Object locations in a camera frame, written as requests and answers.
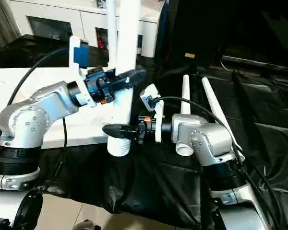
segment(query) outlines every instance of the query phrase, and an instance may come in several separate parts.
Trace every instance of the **floor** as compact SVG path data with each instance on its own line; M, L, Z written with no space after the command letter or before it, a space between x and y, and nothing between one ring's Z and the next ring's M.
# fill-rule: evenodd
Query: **floor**
M182 230L131 214L112 215L102 208L52 195L44 195L36 230L72 230L86 219L102 230Z

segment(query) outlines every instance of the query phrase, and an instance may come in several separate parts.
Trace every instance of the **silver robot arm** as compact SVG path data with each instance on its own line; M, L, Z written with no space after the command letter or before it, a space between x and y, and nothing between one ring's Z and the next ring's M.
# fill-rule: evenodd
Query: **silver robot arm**
M239 173L232 138L224 126L196 115L175 114L172 141L194 150L219 206L213 214L216 224L226 230L270 229L251 185Z
M218 123L209 123L196 115L174 114L171 123L163 119L163 101L156 87L148 86L140 95L148 111L154 117L139 116L135 126L106 125L104 132L117 138L138 140L143 144L147 134L161 140L161 131L171 132L176 152L182 156L196 155L203 167L210 187L210 195L219 206L213 213L217 227L226 230L271 229L256 199L251 185L240 172L236 154L232 148L229 131Z
M76 113L64 81L38 90L0 114L0 230L31 230L43 199L31 190L39 177L44 134L58 119Z
M64 81L42 88L0 113L0 189L24 190L38 178L44 134L58 119L76 113Z
M89 101L109 103L115 92L144 81L146 71L134 69L115 76L115 70L89 70L84 86L89 100L73 81L44 87L29 99L7 106L0 114L0 230L33 230L42 195L32 190L40 174L38 160L44 134L58 119L78 112Z

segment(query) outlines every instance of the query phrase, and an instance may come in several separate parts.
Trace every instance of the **cabinet door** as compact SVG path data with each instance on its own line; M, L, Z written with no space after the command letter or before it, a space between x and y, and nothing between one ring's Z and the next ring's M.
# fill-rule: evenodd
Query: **cabinet door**
M98 13L81 12L83 30L90 46L107 48L108 20L107 16ZM139 21L138 53L142 56L153 58L157 39L157 24ZM116 17L117 30L120 29L119 17Z
M68 41L84 39L80 12L60 7L11 1L11 10L22 35L38 35Z

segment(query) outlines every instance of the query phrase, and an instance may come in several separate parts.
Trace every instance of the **white pvc pipe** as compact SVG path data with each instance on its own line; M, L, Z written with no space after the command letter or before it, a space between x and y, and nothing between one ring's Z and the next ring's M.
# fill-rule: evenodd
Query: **white pvc pipe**
M182 77L182 98L190 100L190 80L187 74ZM180 113L191 114L190 104L181 102Z
M190 79L187 74L182 77L182 94L181 96L185 99L190 100ZM181 102L180 107L181 114L191 114L191 107L189 103ZM176 152L181 156L191 156L193 154L193 148L189 145L176 143Z
M107 0L107 19L108 19L108 50L109 63L108 67L113 69L116 67L117 56L117 29L116 29L116 11L115 1Z
M116 75L135 68L141 0L121 0L120 32ZM112 123L128 124L130 121L133 89L115 94ZM108 152L124 156L130 150L130 140L108 137Z
M223 110L222 110L222 108L221 108L221 106L220 106L220 104L216 98L215 92L213 91L208 78L202 78L202 83L203 83L203 87L204 87L204 90L205 90L205 93L206 93L206 96L207 96L207 99L208 99L212 113L223 122L223 124L225 125L225 127L229 131L234 143L240 149L242 149L241 146L236 142L236 139L235 139L235 137L234 137L234 135L230 129L230 126L227 122L227 119L226 119L226 117L223 113Z

